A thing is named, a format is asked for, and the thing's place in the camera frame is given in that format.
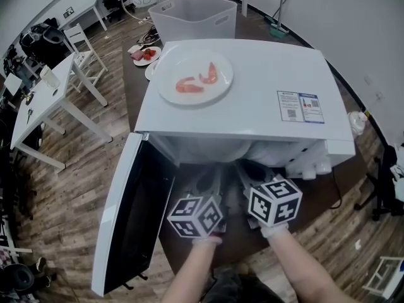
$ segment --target shrimp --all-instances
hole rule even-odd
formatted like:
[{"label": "shrimp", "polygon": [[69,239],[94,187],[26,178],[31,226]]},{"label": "shrimp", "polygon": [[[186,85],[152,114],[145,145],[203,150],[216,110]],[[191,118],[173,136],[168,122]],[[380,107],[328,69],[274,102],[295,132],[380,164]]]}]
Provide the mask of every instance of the shrimp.
[{"label": "shrimp", "polygon": [[209,73],[208,77],[204,78],[202,74],[199,74],[199,80],[204,83],[204,84],[214,84],[217,82],[217,72],[216,72],[216,66],[210,62],[209,64]]},{"label": "shrimp", "polygon": [[185,84],[185,82],[193,81],[195,78],[190,76],[188,78],[183,78],[177,82],[175,85],[175,89],[179,93],[201,93],[204,88],[202,86],[194,85],[194,84]]}]

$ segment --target microwave door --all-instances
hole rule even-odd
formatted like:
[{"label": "microwave door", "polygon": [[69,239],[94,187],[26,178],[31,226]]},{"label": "microwave door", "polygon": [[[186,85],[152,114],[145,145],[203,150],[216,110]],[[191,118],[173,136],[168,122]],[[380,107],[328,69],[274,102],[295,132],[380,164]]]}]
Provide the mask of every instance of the microwave door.
[{"label": "microwave door", "polygon": [[129,134],[98,231],[95,293],[103,296],[148,269],[176,172],[142,134]]}]

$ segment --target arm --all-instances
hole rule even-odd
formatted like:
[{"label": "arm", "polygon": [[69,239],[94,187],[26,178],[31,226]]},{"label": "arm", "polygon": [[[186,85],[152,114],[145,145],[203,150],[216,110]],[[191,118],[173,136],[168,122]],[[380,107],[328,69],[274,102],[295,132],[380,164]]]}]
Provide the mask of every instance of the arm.
[{"label": "arm", "polygon": [[197,242],[169,289],[163,296],[162,303],[197,303],[201,299],[210,264],[217,243]]},{"label": "arm", "polygon": [[287,229],[268,237],[290,284],[305,303],[354,303]]}]

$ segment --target white plastic bin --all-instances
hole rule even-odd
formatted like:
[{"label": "white plastic bin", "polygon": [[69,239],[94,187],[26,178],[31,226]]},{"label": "white plastic bin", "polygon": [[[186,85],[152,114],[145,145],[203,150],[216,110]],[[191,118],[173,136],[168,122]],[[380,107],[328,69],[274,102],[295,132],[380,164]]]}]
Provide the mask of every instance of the white plastic bin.
[{"label": "white plastic bin", "polygon": [[149,9],[162,43],[233,39],[237,4],[228,0],[166,0]]}]

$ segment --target plate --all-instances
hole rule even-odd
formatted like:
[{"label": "plate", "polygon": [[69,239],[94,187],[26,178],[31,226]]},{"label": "plate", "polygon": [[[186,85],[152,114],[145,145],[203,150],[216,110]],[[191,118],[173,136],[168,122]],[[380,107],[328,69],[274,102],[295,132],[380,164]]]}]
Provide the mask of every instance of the plate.
[{"label": "plate", "polygon": [[152,62],[152,63],[146,68],[145,76],[146,76],[146,79],[148,79],[149,81],[152,79],[152,76],[153,76],[153,74],[154,74],[154,72],[155,72],[155,67],[157,66],[157,64],[158,64],[158,60]]},{"label": "plate", "polygon": [[[214,84],[204,84],[200,82],[199,74],[207,77],[211,62],[216,67],[218,80]],[[167,101],[178,105],[201,105],[219,99],[230,88],[234,75],[232,65],[225,57],[216,52],[201,49],[183,50],[177,53],[170,58],[168,69],[164,73],[169,76],[168,84],[159,85],[158,92]],[[179,80],[190,76],[195,80],[187,84],[202,86],[203,92],[180,93],[175,89]]]},{"label": "plate", "polygon": [[144,58],[142,58],[140,61],[133,60],[133,64],[135,64],[136,66],[146,66],[146,65],[149,65],[150,63],[156,61],[160,57],[160,54],[162,53],[161,48],[155,47],[155,46],[148,47],[148,48],[152,49],[153,51],[156,51],[156,54],[149,61],[146,61],[146,59],[144,59]]}]

